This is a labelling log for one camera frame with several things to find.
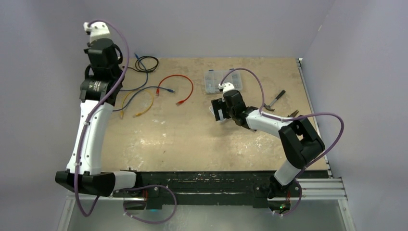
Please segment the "white network switch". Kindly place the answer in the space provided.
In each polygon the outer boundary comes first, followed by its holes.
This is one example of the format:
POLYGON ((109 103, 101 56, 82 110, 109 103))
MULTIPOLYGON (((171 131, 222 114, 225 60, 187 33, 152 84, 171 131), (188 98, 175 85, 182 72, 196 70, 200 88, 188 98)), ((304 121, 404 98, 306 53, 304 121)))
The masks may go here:
POLYGON ((215 116, 214 109, 213 109, 212 106, 209 107, 209 110, 210 110, 211 114, 212 114, 213 116, 215 116))

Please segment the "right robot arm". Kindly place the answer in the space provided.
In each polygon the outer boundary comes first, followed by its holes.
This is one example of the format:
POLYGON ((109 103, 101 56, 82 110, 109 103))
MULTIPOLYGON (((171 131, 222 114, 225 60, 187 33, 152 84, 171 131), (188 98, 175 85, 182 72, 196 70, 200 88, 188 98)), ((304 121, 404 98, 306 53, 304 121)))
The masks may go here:
POLYGON ((232 119, 237 126, 262 131, 280 139, 286 160, 270 177, 268 198, 286 194, 296 176, 325 150, 325 144, 305 119, 262 115, 257 107, 247 106, 238 90, 229 90, 221 98, 211 101, 216 121, 232 119))

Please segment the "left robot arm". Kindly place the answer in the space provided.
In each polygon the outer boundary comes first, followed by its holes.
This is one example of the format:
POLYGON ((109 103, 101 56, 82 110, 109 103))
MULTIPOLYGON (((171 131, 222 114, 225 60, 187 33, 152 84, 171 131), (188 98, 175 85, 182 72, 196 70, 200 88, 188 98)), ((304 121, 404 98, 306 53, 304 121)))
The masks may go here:
POLYGON ((132 171, 102 171, 102 145, 116 97, 122 88, 120 48, 109 38, 100 38, 84 50, 90 64, 80 85, 80 123, 71 158, 55 181, 75 193, 109 196, 125 189, 132 197, 143 192, 143 183, 132 171))

